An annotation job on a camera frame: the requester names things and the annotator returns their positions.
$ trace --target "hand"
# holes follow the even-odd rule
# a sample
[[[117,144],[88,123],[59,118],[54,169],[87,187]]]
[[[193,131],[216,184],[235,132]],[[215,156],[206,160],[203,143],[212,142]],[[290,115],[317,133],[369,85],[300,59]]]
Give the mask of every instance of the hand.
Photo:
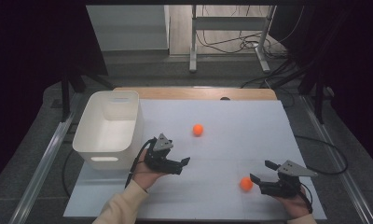
[[[303,194],[306,194],[306,190],[303,187],[300,187],[300,191],[302,191]],[[284,206],[286,212],[289,216],[291,216],[292,219],[304,217],[309,214],[309,209],[305,201],[303,201],[303,199],[299,195],[291,199],[285,199],[281,197],[273,198],[275,198]]]
[[[143,150],[141,156],[139,158],[139,162],[136,165],[136,169],[134,170],[133,180],[144,190],[149,189],[154,183],[165,173],[159,173],[152,171],[149,167],[144,163],[144,158],[146,154],[146,149]]]

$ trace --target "robotic hand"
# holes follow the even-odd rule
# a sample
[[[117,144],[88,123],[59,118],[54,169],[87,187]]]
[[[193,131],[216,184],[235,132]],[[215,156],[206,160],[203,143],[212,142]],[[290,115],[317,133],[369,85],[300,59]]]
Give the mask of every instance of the robotic hand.
[[[144,156],[143,161],[139,161],[139,158],[145,149],[149,145],[148,150]],[[131,182],[131,178],[134,175],[134,171],[139,162],[143,162],[152,172],[171,174],[171,175],[180,175],[183,171],[183,167],[189,163],[190,158],[185,158],[181,161],[170,161],[166,159],[166,156],[169,154],[170,149],[173,147],[172,140],[168,140],[163,133],[159,135],[158,138],[154,137],[148,140],[143,147],[141,148],[139,154],[134,160],[131,170],[126,180],[125,188]]]
[[[311,202],[300,190],[300,176],[317,176],[317,173],[302,167],[292,161],[286,161],[283,165],[278,165],[272,161],[265,161],[265,166],[277,171],[279,180],[277,182],[264,182],[255,175],[250,174],[251,180],[256,183],[262,194],[285,199],[294,198],[299,195],[312,212]]]

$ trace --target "beige sleeve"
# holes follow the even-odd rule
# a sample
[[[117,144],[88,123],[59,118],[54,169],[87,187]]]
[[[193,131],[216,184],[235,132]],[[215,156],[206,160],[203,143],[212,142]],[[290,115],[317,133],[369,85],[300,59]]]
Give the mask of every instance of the beige sleeve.
[[[287,221],[288,224],[317,224],[312,214]]]
[[[140,204],[148,197],[145,190],[133,180],[122,193],[115,194],[103,207],[93,224],[134,223]]]

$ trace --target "white table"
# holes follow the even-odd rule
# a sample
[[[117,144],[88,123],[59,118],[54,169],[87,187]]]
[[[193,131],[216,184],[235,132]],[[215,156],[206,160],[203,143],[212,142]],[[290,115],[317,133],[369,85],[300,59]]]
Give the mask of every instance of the white table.
[[[239,182],[250,173],[276,181],[264,160],[305,166],[280,101],[141,100],[144,141],[164,133],[173,140],[169,160],[190,157],[180,175],[162,177],[150,190],[138,218],[154,220],[285,220],[283,207],[259,187]],[[203,124],[201,137],[192,134]],[[97,217],[104,203],[124,188],[128,171],[96,171],[83,165],[65,217]],[[314,185],[314,216],[326,219]]]

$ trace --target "white plastic basket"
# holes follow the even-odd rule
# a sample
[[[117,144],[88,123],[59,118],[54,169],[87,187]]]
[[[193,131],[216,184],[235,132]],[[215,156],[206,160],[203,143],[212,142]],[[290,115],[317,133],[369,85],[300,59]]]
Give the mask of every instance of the white plastic basket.
[[[94,169],[130,169],[142,146],[143,121],[136,91],[98,91],[85,107],[73,148]]]

